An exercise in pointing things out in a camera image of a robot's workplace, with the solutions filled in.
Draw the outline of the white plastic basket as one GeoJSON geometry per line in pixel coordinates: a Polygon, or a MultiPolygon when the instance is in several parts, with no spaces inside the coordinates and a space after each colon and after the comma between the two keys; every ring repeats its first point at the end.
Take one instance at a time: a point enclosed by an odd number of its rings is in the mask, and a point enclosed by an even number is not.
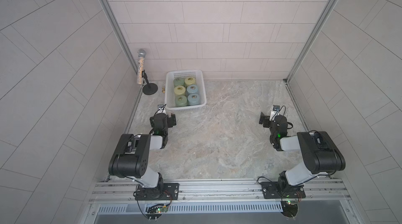
{"type": "Polygon", "coordinates": [[[164,103],[166,104],[166,110],[171,112],[185,112],[199,110],[207,103],[205,84],[203,72],[199,69],[191,70],[177,70],[171,71],[166,74],[165,80],[165,96],[164,103]],[[198,85],[198,94],[200,95],[200,102],[198,105],[188,105],[183,107],[177,107],[175,103],[175,98],[177,97],[174,93],[174,79],[176,78],[188,78],[193,77],[195,83],[198,85]]]}

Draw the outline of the dark green tea canister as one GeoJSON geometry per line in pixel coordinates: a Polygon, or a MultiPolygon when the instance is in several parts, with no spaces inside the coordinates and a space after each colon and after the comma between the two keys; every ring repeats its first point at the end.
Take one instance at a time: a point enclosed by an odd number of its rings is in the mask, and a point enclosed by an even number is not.
{"type": "Polygon", "coordinates": [[[177,108],[181,108],[181,107],[188,106],[187,96],[185,96],[185,95],[178,95],[178,96],[175,98],[175,106],[176,106],[177,108]]]}

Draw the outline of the blue tea canister front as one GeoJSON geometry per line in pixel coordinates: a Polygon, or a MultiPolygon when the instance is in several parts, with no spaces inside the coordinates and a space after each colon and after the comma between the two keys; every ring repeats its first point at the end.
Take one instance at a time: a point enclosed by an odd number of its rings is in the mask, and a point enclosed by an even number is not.
{"type": "Polygon", "coordinates": [[[189,106],[196,106],[200,105],[201,103],[201,97],[197,93],[191,93],[187,96],[187,101],[189,106]]]}

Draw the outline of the blue tea canister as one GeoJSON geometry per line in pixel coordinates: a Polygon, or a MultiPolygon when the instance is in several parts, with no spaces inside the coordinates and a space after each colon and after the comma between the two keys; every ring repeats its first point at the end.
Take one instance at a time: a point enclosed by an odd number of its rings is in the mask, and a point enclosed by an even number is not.
{"type": "Polygon", "coordinates": [[[187,93],[187,95],[194,94],[194,93],[198,94],[199,93],[198,85],[196,85],[196,84],[189,85],[186,88],[186,93],[187,93]]]}
{"type": "Polygon", "coordinates": [[[197,93],[191,93],[187,96],[187,101],[189,106],[196,106],[200,105],[201,103],[201,97],[197,93]]]}

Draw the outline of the yellow-green tea canister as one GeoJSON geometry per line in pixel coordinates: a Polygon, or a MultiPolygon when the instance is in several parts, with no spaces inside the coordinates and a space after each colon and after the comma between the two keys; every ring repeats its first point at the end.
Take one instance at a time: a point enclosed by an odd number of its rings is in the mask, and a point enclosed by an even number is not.
{"type": "Polygon", "coordinates": [[[174,94],[175,96],[186,96],[186,87],[185,86],[176,86],[174,87],[174,94]]]}

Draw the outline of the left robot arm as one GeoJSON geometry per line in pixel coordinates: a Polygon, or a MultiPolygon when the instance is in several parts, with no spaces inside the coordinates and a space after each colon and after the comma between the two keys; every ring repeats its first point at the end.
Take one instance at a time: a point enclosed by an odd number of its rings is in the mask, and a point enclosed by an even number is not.
{"type": "Polygon", "coordinates": [[[123,134],[108,165],[109,175],[131,179],[144,189],[163,188],[163,178],[148,167],[149,152],[166,147],[168,130],[177,124],[175,114],[157,111],[148,134],[123,134]]]}

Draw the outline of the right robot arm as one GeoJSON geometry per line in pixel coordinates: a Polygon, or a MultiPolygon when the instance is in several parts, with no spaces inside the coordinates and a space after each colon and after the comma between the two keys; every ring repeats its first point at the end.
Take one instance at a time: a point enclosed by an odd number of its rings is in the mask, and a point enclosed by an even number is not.
{"type": "Polygon", "coordinates": [[[293,124],[276,112],[260,114],[259,124],[270,130],[270,143],[276,151],[300,151],[303,161],[280,173],[276,187],[281,194],[301,187],[321,173],[333,175],[346,167],[346,161],[333,140],[324,131],[298,132],[289,136],[293,124]]]}

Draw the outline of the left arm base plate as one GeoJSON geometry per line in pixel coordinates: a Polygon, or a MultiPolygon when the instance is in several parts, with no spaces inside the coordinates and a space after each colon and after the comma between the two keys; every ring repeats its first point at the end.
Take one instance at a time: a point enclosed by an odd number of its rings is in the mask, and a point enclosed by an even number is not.
{"type": "Polygon", "coordinates": [[[136,201],[177,200],[179,183],[159,183],[154,188],[139,187],[133,193],[136,201]]]}

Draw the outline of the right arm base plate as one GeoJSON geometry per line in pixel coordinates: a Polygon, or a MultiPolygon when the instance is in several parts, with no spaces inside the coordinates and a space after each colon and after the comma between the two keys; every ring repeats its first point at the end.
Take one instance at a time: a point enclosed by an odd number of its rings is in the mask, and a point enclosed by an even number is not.
{"type": "Polygon", "coordinates": [[[303,199],[306,197],[303,186],[291,186],[287,183],[259,182],[264,199],[303,199]]]}

